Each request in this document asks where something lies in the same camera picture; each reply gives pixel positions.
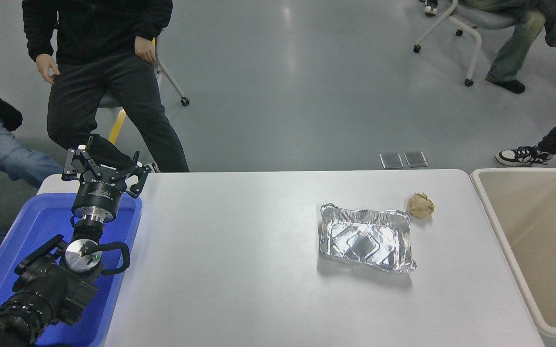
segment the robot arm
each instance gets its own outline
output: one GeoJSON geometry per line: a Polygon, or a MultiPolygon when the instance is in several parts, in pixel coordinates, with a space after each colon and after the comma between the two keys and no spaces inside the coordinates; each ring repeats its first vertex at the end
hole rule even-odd
{"type": "MultiPolygon", "coordinates": [[[[122,193],[133,198],[143,190],[150,165],[133,165],[117,171],[96,165],[86,146],[68,150],[62,180],[79,180],[80,187],[71,208],[73,224],[70,242],[60,234],[25,257],[14,272],[18,280],[12,295],[0,306],[0,347],[30,347],[44,329],[60,321],[73,325],[97,293],[93,282],[99,275],[119,274],[130,266],[130,251],[124,242],[100,244],[105,223],[114,220],[122,193]],[[130,187],[126,180],[137,177],[130,187]],[[121,250],[123,265],[105,269],[102,252],[121,250]]],[[[137,162],[138,152],[133,162],[137,162]]]]}

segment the gray floor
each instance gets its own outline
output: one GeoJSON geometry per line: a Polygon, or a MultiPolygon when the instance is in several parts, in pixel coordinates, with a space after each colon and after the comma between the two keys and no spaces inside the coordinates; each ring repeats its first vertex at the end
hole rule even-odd
{"type": "MultiPolygon", "coordinates": [[[[0,4],[0,94],[25,115],[17,137],[62,162],[46,138],[48,85],[26,55],[20,8],[11,3],[0,4]]],[[[176,1],[161,58],[191,105],[179,103],[168,81],[161,89],[190,169],[377,170],[379,153],[423,151],[430,169],[470,173],[500,166],[496,152],[533,145],[556,125],[556,48],[543,34],[518,75],[527,91],[515,95],[484,81],[512,29],[480,30],[467,88],[474,40],[456,37],[450,22],[413,53],[433,21],[418,0],[176,1]]],[[[112,112],[98,120],[108,134],[112,112]]],[[[117,145],[150,160],[129,120],[117,145]]],[[[33,194],[0,174],[2,224],[33,194]]]]}

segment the beige plastic bin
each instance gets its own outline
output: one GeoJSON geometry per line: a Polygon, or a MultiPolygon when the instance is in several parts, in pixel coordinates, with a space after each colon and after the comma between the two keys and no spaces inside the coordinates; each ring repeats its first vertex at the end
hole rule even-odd
{"type": "Polygon", "coordinates": [[[556,346],[556,169],[479,169],[471,179],[535,324],[556,346]]]}

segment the blue plastic bin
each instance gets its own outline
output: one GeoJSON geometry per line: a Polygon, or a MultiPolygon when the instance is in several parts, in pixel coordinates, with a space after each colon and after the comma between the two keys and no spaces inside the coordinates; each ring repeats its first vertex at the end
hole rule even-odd
{"type": "MultiPolygon", "coordinates": [[[[22,259],[57,234],[64,235],[64,241],[70,241],[73,231],[71,207],[75,197],[73,193],[41,194],[28,200],[20,210],[0,247],[0,305],[14,294],[12,287],[18,279],[14,268],[22,259]]],[[[123,195],[117,218],[106,223],[100,242],[123,241],[132,251],[141,207],[139,198],[123,195]]],[[[119,251],[102,255],[106,268],[119,267],[123,262],[119,251]]],[[[58,323],[47,327],[37,345],[97,347],[106,335],[124,274],[98,277],[94,284],[99,290],[83,311],[81,320],[71,326],[58,323]]]]}

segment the human hand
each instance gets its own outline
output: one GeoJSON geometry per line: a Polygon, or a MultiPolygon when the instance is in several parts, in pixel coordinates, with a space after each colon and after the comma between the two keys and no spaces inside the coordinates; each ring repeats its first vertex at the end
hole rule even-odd
{"type": "Polygon", "coordinates": [[[55,84],[55,79],[53,78],[54,75],[59,75],[59,69],[57,68],[57,64],[53,60],[53,57],[46,53],[42,53],[36,57],[36,66],[38,67],[38,72],[42,75],[44,81],[50,83],[51,85],[55,84]],[[49,75],[49,69],[53,69],[54,75],[49,75]]]}
{"type": "Polygon", "coordinates": [[[154,44],[142,37],[136,37],[134,41],[134,52],[136,55],[151,65],[156,65],[156,48],[154,44]]]}

